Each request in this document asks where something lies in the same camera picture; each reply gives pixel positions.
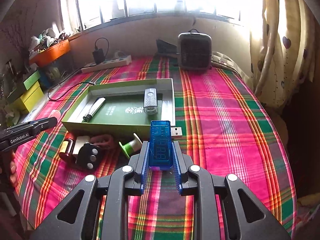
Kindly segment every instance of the table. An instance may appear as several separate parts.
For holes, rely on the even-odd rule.
[[[212,174],[236,174],[292,233],[296,196],[285,150],[265,110],[234,73],[216,68],[205,74],[186,72],[175,59],[143,57],[125,67],[78,74],[54,98],[81,81],[103,84],[152,78],[173,78],[182,152]],[[78,85],[62,100],[48,102],[37,118],[53,109],[60,110],[62,118],[86,87]],[[87,175],[60,160],[65,133],[58,122],[50,134],[42,132],[16,153],[20,175],[16,190],[22,213],[34,227]],[[109,175],[125,163],[118,150],[105,156],[95,175]],[[144,195],[129,198],[128,217],[129,239],[191,239],[193,197],[179,196],[169,171],[153,171]],[[220,226],[224,235],[221,214]]]

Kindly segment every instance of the open cardboard box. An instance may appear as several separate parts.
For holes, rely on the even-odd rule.
[[[158,114],[147,115],[143,111],[144,91],[157,90]],[[84,122],[97,98],[106,100],[90,122]],[[141,140],[150,137],[151,120],[168,120],[175,126],[174,90],[171,78],[125,81],[88,87],[73,103],[62,119],[66,129],[76,136],[111,134],[116,138]]]

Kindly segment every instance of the orange box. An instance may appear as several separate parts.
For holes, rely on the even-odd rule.
[[[34,56],[29,60],[29,64],[36,63],[39,67],[44,67],[69,51],[70,43],[65,40]]]

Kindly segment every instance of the small glass bottle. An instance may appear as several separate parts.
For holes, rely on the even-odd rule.
[[[75,139],[76,137],[72,133],[67,132],[64,141],[61,144],[59,157],[66,163],[74,163],[76,161],[72,155],[76,141]]]

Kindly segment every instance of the white curtain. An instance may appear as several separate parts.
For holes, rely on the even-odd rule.
[[[60,0],[64,30],[66,33],[76,33],[80,23],[76,8],[76,0]]]
[[[250,37],[253,91],[281,112],[299,85],[313,80],[315,19],[304,0],[262,0],[258,18]]]

